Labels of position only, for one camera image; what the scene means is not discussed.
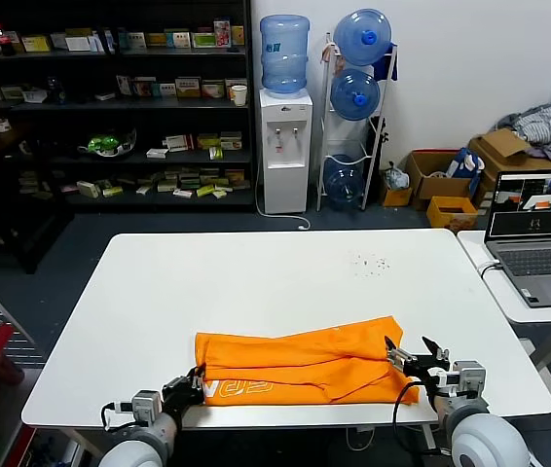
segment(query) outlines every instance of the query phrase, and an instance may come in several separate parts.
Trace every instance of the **tabletop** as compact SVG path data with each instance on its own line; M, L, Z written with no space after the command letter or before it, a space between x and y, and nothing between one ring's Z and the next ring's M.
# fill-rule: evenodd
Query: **tabletop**
M494 260L494 256L484 244L485 234L484 231L458 233L459 243L474 269L479 269ZM483 280L509 320L514 323L551 323L551 306L529 307L503 270L488 269Z
M195 365L196 332L286 336L393 315L487 369L502 416L551 396L485 284L445 230L120 234L112 238L24 407L35 427L100 427L100 408L160 390ZM189 429L390 423L392 404L193 407ZM113 423L130 421L116 415ZM437 416L421 402L399 421Z

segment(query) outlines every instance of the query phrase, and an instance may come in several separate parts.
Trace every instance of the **water bottle rack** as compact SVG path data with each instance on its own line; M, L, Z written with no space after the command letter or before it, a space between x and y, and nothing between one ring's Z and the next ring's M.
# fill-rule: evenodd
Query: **water bottle rack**
M369 189L371 187L371 177L373 175L373 170L375 169L375 162L377 158L378 151L381 148L382 141L384 141L384 102L386 101L386 94L388 91L388 88L390 87L392 72L394 70L394 65L396 63L396 54L397 54L397 47L396 45L392 46L392 52L390 54L390 65L388 67L388 73L387 73L387 79L383 80L384 83L378 81L378 85L380 86L380 103L377 106L377 109L371 115L371 117L367 118L366 121L368 122L369 126L373 129L375 132L375 141L373 142L373 151L371 154L368 154L366 151L366 145L365 141L361 141L359 139L333 139L330 138L325 131L325 126L330 118L336 118L341 119L341 117L338 116L334 112L334 108L332 107L331 103L331 92L332 92L332 80L334 79L334 72L336 70L336 62L338 60L338 57L341 56L341 54L338 52L338 49L334 42L332 41L331 34L328 32L325 36L325 42L326 47L330 48L330 54L329 59L325 61L323 66L323 95L324 101L323 101L323 116L321 117L321 160L320 160L320 169L319 169L319 176L318 176L318 182L316 184L316 210L319 211L321 209L321 202L323 197L326 196L325 189L323 187L323 171L325 167L325 162L328 159L332 159L340 163L341 165L356 165L360 162L363 162L367 159L370 160L368 172L366 173L365 177L365 187L364 187L364 196L362 197L362 202L360 203L360 209L364 210L366 209L366 202L368 200L369 195ZM378 118L378 125L375 126L373 124L372 119ZM354 142L357 143L362 150L363 156L356 161L353 162L340 162L337 159L335 159L330 153L328 146L330 143L342 143L342 142Z

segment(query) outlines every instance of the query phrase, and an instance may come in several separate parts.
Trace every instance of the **cable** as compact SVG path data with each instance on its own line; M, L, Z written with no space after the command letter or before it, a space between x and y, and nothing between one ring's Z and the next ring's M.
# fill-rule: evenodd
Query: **cable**
M311 221L309 221L305 217L290 216L288 214L267 214L267 213L263 212L260 209L260 207L258 205L258 178L260 177L260 168L263 165L262 161L263 161L263 158L261 158L259 156L258 157L258 168L256 169L256 180L254 181L254 203L256 204L256 210L258 211L258 213L263 217L270 217L272 219L278 219L278 218L279 219L297 219L298 221L302 221L302 222L306 223L305 226L302 226L302 225L297 226L297 230L299 230L299 231L309 231L311 229Z
M113 411L115 408L115 404L113 402L110 402L106 406L102 406L102 409L100 409L100 420L102 421L102 429L107 433L116 433L117 431L124 430L125 428L130 428L132 426L148 426L148 423L145 421L130 421L129 423L125 423L124 425L116 426L115 428L111 428L107 424L107 419L104 416L104 413L106 411Z
M500 263L493 263L491 265L485 266L483 269L481 269L481 272L479 273L479 276L483 279L483 275L486 273L488 269L502 269L502 265Z
M345 441L347 442L347 447L349 448L349 450L352 450L353 452L361 452L363 450L367 450L371 446L371 443L373 443L373 438L375 438L375 428L373 428L373 430L371 431L371 438L369 438L368 443L364 445L364 447L353 448L351 446L351 443L349 442L349 429L345 428Z
M400 447L403 448L403 450L414 454L414 455L444 455L444 452L439 449L412 449L409 446L405 444L403 440L401 440L401 437L399 436L399 431L397 429L396 424L396 416L399 410L399 406L401 405L401 401L403 400L403 397L405 396L405 393L408 392L408 389L414 386L424 386L424 383L422 381L410 381L408 382L403 389L401 389L401 392L399 393L399 397L396 398L396 402L394 403L394 410L392 411L392 433L394 434L394 439L399 444Z

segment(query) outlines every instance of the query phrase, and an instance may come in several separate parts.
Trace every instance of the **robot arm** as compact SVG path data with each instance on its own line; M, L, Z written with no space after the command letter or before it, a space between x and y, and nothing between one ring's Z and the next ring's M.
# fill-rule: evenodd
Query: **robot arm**
M139 391L129 404L135 423L121 433L124 439L104 455L99 467L166 466L182 429L182 416L189 407L204 402L202 375L203 369L194 368L185 377L175 378L164 386L163 400L159 392ZM106 431L120 431L109 429L104 417L103 424Z
M529 450L518 430L488 412L482 397L485 368L475 361L457 361L449 371L449 350L422 340L430 355L412 355L386 338L388 360L405 376L421 380L447 433L456 467L529 467Z

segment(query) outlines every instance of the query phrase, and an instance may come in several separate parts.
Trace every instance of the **laptop keyboard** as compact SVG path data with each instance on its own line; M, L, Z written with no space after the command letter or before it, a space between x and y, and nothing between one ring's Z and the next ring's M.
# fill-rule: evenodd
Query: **laptop keyboard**
M551 249L499 251L513 275L551 274Z

